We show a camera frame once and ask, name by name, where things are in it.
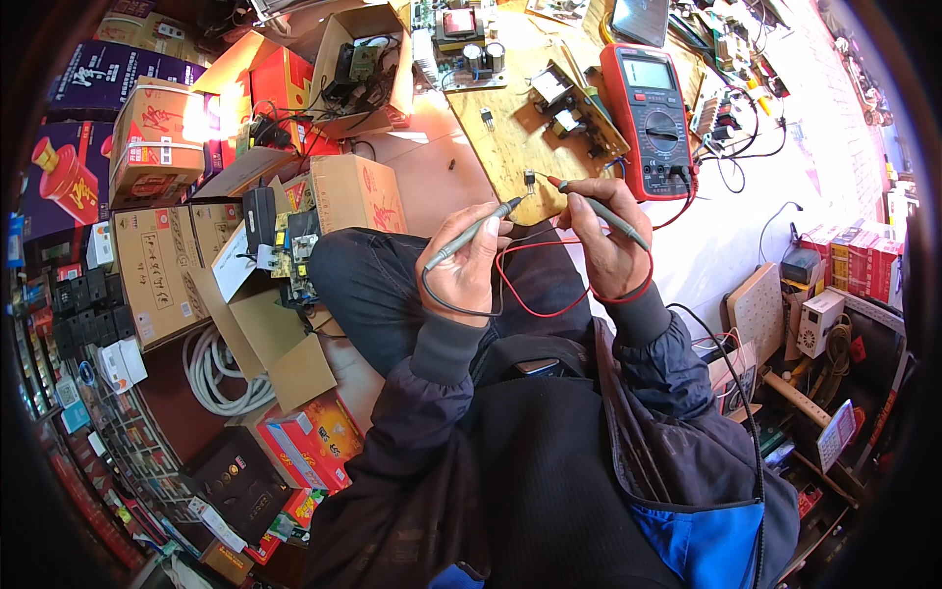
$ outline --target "floor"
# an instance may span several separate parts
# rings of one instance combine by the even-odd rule
[[[759,234],[787,201],[800,204],[804,212],[786,205],[769,224],[762,251],[772,262],[778,262],[789,247],[790,221],[801,233],[824,221],[883,220],[885,174],[879,131],[864,123],[814,4],[806,0],[792,4],[792,31],[771,33],[767,45],[770,62],[791,92],[785,100],[785,148],[774,157],[741,160],[746,182],[741,194],[724,186],[717,162],[707,162],[699,176],[700,198],[677,222],[655,235],[654,277],[664,301],[685,304],[715,331],[721,328],[723,296],[765,261],[759,253]],[[494,196],[445,97],[438,92],[416,96],[414,109],[410,128],[363,139],[375,147],[378,161],[396,171],[410,233],[430,236],[446,214]],[[750,153],[774,150],[781,143],[780,133],[777,129],[762,133]],[[727,165],[723,173],[730,186],[742,183],[743,178]],[[679,206],[679,202],[647,203],[642,208],[657,223],[669,219]],[[567,246],[567,250],[584,275],[581,249]],[[595,302],[593,312],[605,316]],[[694,337],[704,334],[691,318],[685,321]],[[382,378],[349,343],[330,343],[328,359],[338,373],[340,394],[357,422],[368,428]]]

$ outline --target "person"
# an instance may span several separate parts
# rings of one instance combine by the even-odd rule
[[[572,182],[588,300],[534,317],[495,278],[512,224],[487,220],[462,250],[416,272],[496,209],[449,216],[431,239],[330,233],[310,259],[318,296],[386,382],[352,485],[311,521],[303,586],[770,587],[796,547],[795,489],[721,417],[690,333],[650,282],[651,259],[606,236],[585,196],[651,243],[620,180]],[[526,244],[559,240],[548,222]],[[544,315],[585,292],[560,246],[507,254],[505,273]]]

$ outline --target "person's left hand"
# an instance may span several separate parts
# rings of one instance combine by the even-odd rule
[[[436,315],[472,327],[487,325],[488,318],[486,317],[458,313],[436,303],[422,286],[421,276],[426,262],[445,244],[459,236],[475,221],[494,213],[497,207],[498,203],[474,205],[449,215],[438,233],[431,238],[425,251],[418,256],[415,262],[415,276],[422,305]],[[512,227],[513,224],[509,221],[500,221],[497,218],[485,221],[467,245],[429,270],[426,276],[429,288],[446,303],[470,311],[490,312],[493,304],[491,271],[494,266],[494,257],[498,248],[507,247],[510,242],[508,237],[499,237],[498,234],[505,234]]]

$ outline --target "coiled white hose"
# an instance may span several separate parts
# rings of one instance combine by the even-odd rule
[[[192,358],[187,357],[189,342],[195,337],[196,347]],[[206,411],[218,416],[234,417],[244,415],[261,407],[275,398],[275,391],[267,374],[259,375],[248,382],[245,394],[229,401],[219,393],[217,384],[226,376],[242,379],[238,369],[227,368],[235,363],[229,348],[220,349],[219,330],[216,325],[210,324],[202,332],[193,332],[187,335],[183,343],[183,368],[187,373],[187,380],[193,395]],[[219,371],[214,374],[213,366]]]

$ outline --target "red multimeter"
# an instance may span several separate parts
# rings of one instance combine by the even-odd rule
[[[625,183],[639,201],[686,199],[693,161],[684,99],[670,54],[614,43],[599,59],[609,110],[631,147],[625,155]]]

